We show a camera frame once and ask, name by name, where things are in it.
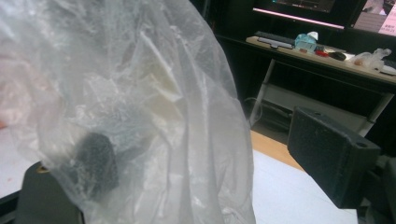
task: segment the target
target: paper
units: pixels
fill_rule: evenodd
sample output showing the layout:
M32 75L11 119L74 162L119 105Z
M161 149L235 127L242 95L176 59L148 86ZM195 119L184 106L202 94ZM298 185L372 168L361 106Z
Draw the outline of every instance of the paper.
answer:
M354 209L338 209L305 172L256 150L253 209L258 224L358 224Z

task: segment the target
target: black device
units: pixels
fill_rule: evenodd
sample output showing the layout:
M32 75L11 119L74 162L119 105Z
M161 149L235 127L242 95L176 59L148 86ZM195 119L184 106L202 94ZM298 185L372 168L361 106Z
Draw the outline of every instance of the black device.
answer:
M376 223L396 223L396 158L380 157L376 144L319 112L296 107L288 149L338 208L360 208L365 198Z
M83 224L82 212L69 200L54 175L68 173L71 185L90 200L100 200L118 183L117 166L109 139L89 133L75 146L74 162L49 171L40 162L24 175L15 224Z
M352 22L361 0L255 0L253 10L286 20L343 30Z
M347 58L347 56L343 52L339 52L339 51L330 52L328 54L329 54L329 57L334 58L335 60L338 60L338 61L344 61Z

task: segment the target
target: white desk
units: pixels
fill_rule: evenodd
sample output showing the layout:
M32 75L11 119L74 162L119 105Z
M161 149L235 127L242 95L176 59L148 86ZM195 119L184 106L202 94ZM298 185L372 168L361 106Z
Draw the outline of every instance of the white desk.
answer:
M8 129L0 130L0 198L21 188L33 162L21 157ZM253 208L258 224L357 224L355 210L336 208L289 155L286 146L252 133Z
M357 224L354 209L338 209L291 157L286 146L252 132L253 208L258 224Z

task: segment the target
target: electronic equipment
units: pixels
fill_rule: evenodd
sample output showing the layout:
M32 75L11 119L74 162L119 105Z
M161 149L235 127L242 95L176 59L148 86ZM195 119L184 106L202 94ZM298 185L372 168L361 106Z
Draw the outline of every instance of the electronic equipment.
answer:
M329 117L296 107L288 140L290 155L338 208L359 208L366 223L396 221L396 158Z
M267 43L271 48L283 47L286 49L294 49L294 40L281 35L274 35L258 31L254 34L259 39L258 41Z
M396 7L394 0L364 0L365 5L351 27L357 30L396 36Z
M361 0L256 0L253 10L271 16L343 30Z

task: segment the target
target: clear plastic sheet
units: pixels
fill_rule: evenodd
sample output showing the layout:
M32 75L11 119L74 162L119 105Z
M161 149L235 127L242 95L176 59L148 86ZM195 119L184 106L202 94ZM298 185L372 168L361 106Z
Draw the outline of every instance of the clear plastic sheet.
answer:
M391 53L392 51L390 49L376 49L374 53L363 52L352 57L349 59L349 61L371 70L376 69L380 71L384 66L384 61L382 61L382 58L390 55Z
M0 1L0 120L87 223L254 223L232 74L187 0Z

